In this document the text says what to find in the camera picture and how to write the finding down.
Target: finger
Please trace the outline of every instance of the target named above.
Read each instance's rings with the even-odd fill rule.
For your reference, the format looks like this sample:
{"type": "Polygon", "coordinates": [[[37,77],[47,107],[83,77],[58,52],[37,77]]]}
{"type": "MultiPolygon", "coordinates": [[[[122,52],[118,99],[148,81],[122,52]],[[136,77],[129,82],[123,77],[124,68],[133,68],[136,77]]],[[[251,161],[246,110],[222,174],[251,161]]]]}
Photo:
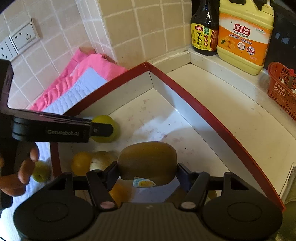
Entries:
{"type": "Polygon", "coordinates": [[[4,159],[3,156],[0,154],[0,168],[4,166],[4,159]]]}
{"type": "Polygon", "coordinates": [[[17,188],[17,189],[2,189],[2,192],[6,193],[9,196],[12,197],[17,197],[17,196],[22,196],[26,192],[26,188],[17,188]]]}
{"type": "Polygon", "coordinates": [[[0,177],[0,189],[16,189],[24,186],[17,174],[0,177]]]}
{"type": "Polygon", "coordinates": [[[23,184],[28,184],[30,181],[30,176],[32,175],[35,168],[35,162],[31,158],[27,158],[22,162],[18,172],[18,178],[23,184]]]}
{"type": "Polygon", "coordinates": [[[39,149],[37,146],[30,151],[30,158],[32,161],[37,162],[39,160],[39,149]]]}

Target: electrical outlet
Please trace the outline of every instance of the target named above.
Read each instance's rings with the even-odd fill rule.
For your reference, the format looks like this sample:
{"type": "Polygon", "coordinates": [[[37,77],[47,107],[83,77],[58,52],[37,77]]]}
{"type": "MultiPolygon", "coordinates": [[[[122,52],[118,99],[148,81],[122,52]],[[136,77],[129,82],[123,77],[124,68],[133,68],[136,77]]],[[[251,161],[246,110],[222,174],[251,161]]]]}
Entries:
{"type": "Polygon", "coordinates": [[[10,35],[10,39],[18,52],[21,54],[34,43],[36,43],[40,38],[36,31],[33,20],[27,22],[20,26],[16,31],[10,35]]]}
{"type": "Polygon", "coordinates": [[[15,51],[10,38],[7,36],[0,43],[0,59],[12,61],[16,56],[17,52],[15,51]]]}

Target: tiled wall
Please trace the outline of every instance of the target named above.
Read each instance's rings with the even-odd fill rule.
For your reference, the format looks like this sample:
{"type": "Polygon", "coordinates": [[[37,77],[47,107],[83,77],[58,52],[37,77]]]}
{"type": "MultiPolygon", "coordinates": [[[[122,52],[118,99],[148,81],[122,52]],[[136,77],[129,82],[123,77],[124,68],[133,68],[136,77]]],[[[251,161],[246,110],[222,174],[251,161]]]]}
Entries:
{"type": "Polygon", "coordinates": [[[0,40],[33,18],[41,41],[13,62],[9,107],[26,108],[81,46],[91,46],[75,0],[16,0],[0,15],[0,40]]]}
{"type": "Polygon", "coordinates": [[[191,0],[76,0],[98,52],[132,68],[191,44],[191,0]]]}

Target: pink cloth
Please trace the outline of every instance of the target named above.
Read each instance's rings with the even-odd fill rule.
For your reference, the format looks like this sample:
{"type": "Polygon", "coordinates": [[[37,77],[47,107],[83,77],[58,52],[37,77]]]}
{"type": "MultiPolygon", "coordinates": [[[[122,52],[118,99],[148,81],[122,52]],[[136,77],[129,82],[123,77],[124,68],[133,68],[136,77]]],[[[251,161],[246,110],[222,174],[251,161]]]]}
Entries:
{"type": "Polygon", "coordinates": [[[127,71],[107,59],[106,55],[96,54],[94,51],[85,54],[78,49],[61,75],[42,93],[30,110],[44,110],[67,92],[88,68],[93,68],[106,81],[127,71]]]}

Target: soy sauce bottle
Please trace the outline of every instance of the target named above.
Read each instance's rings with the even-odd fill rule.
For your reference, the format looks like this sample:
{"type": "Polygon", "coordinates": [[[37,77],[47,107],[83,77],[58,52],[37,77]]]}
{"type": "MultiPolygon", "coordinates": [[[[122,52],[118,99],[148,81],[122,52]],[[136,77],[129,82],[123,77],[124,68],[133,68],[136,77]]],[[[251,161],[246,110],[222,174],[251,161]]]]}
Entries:
{"type": "Polygon", "coordinates": [[[200,6],[190,21],[194,50],[208,56],[217,53],[219,30],[217,1],[200,0],[200,6]]]}

